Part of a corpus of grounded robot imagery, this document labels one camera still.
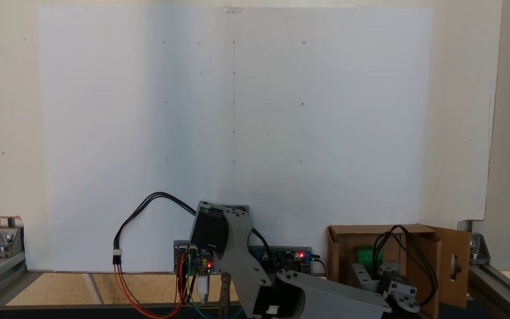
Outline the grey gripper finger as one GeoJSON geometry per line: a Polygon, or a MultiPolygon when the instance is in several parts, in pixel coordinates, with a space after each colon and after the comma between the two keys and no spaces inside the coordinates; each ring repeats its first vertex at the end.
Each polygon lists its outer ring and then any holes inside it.
{"type": "Polygon", "coordinates": [[[369,292],[377,292],[380,281],[374,280],[360,263],[352,264],[352,286],[369,292]]]}

